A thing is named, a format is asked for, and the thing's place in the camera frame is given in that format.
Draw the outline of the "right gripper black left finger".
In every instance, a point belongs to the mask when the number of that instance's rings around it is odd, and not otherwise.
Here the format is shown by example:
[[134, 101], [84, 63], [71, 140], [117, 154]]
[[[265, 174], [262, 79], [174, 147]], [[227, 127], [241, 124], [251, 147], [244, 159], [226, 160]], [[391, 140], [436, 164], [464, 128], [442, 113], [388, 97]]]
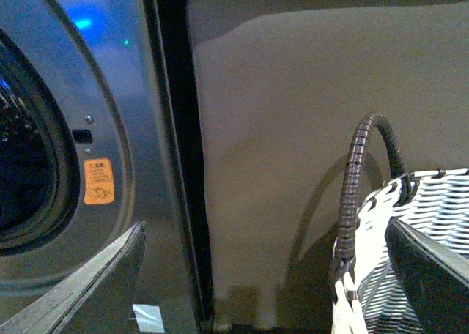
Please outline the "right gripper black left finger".
[[2, 333], [124, 333], [146, 250], [145, 222], [1, 324]]

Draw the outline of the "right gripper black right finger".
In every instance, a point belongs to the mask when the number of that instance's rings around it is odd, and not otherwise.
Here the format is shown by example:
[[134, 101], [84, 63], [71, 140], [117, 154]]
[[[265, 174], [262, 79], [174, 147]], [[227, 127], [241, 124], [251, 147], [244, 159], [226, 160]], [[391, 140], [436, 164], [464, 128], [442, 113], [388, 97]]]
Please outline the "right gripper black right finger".
[[468, 259], [392, 217], [392, 269], [425, 333], [468, 332]]

